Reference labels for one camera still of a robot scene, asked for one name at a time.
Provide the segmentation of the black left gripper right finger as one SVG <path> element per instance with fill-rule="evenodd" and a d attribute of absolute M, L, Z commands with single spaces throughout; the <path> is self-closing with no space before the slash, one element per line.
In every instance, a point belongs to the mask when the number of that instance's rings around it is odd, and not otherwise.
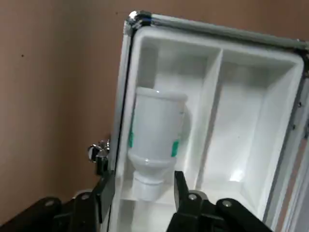
<path fill-rule="evenodd" d="M 245 206 L 232 198 L 216 204 L 199 190 L 188 188 L 184 173 L 174 172 L 176 212 L 166 229 L 168 232 L 270 232 L 271 229 Z"/>

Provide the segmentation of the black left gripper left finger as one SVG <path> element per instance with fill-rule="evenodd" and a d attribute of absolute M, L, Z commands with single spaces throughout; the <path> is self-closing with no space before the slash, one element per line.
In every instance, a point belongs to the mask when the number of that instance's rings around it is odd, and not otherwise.
<path fill-rule="evenodd" d="M 63 203 L 45 197 L 0 226 L 2 232 L 99 232 L 114 197 L 114 171 L 92 189 Z"/>

